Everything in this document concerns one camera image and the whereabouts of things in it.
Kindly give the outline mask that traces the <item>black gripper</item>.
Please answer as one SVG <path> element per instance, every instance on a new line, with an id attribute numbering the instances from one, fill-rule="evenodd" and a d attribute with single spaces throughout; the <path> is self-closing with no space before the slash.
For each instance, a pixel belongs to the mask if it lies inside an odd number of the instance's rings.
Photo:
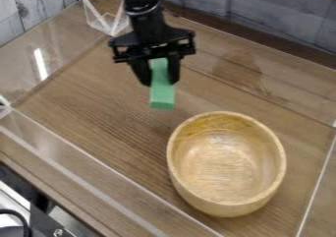
<path id="1" fill-rule="evenodd" d="M 129 63 L 139 83 L 149 87 L 151 72 L 146 60 L 166 57 L 167 80 L 179 81 L 179 59 L 195 53 L 194 32 L 169 26 L 162 7 L 142 13 L 127 12 L 131 31 L 109 41 L 115 63 Z"/>

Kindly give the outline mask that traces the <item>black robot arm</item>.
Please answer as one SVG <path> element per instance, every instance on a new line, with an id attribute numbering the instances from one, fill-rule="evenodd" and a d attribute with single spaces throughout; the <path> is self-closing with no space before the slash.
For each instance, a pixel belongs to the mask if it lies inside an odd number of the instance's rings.
<path id="1" fill-rule="evenodd" d="M 123 0 L 123 10 L 131 31 L 109 40 L 114 62 L 127 63 L 137 80 L 149 87 L 149 61 L 165 59 L 167 83 L 174 85 L 179 81 L 179 61 L 195 53 L 195 33 L 166 24 L 161 0 Z"/>

